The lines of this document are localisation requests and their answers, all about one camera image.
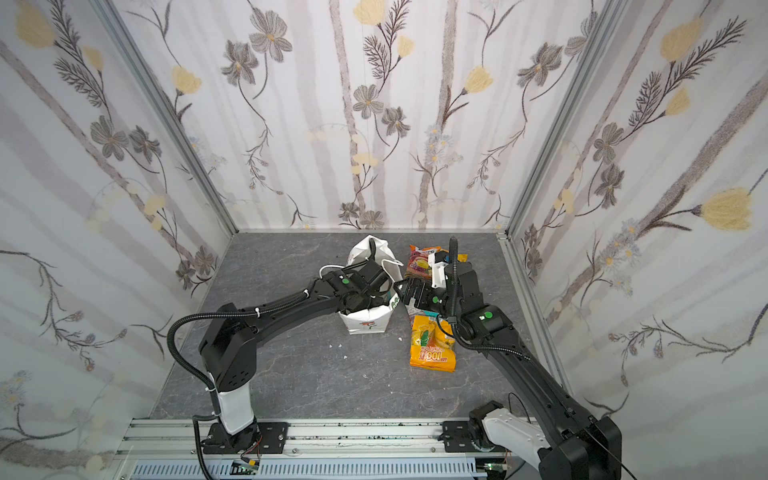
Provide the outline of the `pink orange candy bag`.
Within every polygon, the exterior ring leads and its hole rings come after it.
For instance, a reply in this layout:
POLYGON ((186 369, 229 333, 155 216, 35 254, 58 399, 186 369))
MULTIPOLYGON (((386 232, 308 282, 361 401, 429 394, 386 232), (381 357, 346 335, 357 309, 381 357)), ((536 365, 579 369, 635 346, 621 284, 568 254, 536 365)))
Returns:
POLYGON ((430 280, 432 278, 432 267, 429 263, 429 257, 441 251, 441 247, 421 249, 411 245, 405 276, 430 280))

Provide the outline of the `white floral paper bag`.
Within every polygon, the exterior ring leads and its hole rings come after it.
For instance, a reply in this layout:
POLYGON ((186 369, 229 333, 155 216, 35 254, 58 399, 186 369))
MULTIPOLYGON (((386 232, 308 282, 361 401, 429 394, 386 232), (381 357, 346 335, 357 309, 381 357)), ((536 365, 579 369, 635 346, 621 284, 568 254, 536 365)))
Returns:
POLYGON ((386 240, 368 235, 350 250, 346 265, 328 264, 319 269, 321 278, 334 277, 352 288, 342 294, 339 308, 350 335, 386 332, 399 303, 394 285, 403 279, 402 267, 386 240))

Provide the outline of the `orange yellow snack bag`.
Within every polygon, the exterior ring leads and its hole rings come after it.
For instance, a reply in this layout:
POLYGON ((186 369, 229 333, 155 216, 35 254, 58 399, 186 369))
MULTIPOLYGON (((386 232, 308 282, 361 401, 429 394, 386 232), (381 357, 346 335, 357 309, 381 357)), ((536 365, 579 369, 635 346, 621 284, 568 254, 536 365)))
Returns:
POLYGON ((412 321, 409 364, 412 367, 454 372, 455 339, 451 325, 427 315, 415 315, 412 321))

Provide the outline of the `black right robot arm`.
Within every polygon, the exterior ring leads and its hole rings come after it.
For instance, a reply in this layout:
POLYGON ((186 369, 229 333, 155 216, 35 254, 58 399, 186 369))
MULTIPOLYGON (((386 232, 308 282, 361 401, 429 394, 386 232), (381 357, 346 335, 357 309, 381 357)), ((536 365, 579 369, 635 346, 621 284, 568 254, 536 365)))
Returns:
POLYGON ((446 320, 456 344, 495 365, 532 414, 528 422, 503 406, 486 404, 476 421, 480 443, 510 451, 543 479, 619 479, 628 473, 619 427, 608 417, 595 417, 556 381, 511 319, 484 300, 476 271, 459 261, 458 253, 452 238, 433 268, 437 281, 406 278, 395 291, 403 304, 446 320))

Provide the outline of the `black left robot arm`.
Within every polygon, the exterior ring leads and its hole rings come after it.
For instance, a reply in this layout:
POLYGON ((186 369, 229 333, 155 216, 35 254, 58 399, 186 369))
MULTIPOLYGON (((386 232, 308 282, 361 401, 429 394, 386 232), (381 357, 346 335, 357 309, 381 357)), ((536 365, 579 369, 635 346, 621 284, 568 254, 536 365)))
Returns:
POLYGON ((257 369, 257 349, 305 322, 338 314, 354 322, 387 320, 394 309, 391 289, 401 280, 388 242, 368 236, 350 252, 345 266, 323 266, 297 293, 258 306, 233 304, 215 312, 190 314, 176 320, 167 333, 167 348, 177 365, 200 380, 211 397, 212 419, 230 438, 257 430, 250 383, 257 369), (183 326, 207 321, 198 347, 203 368, 186 360, 176 345, 183 326))

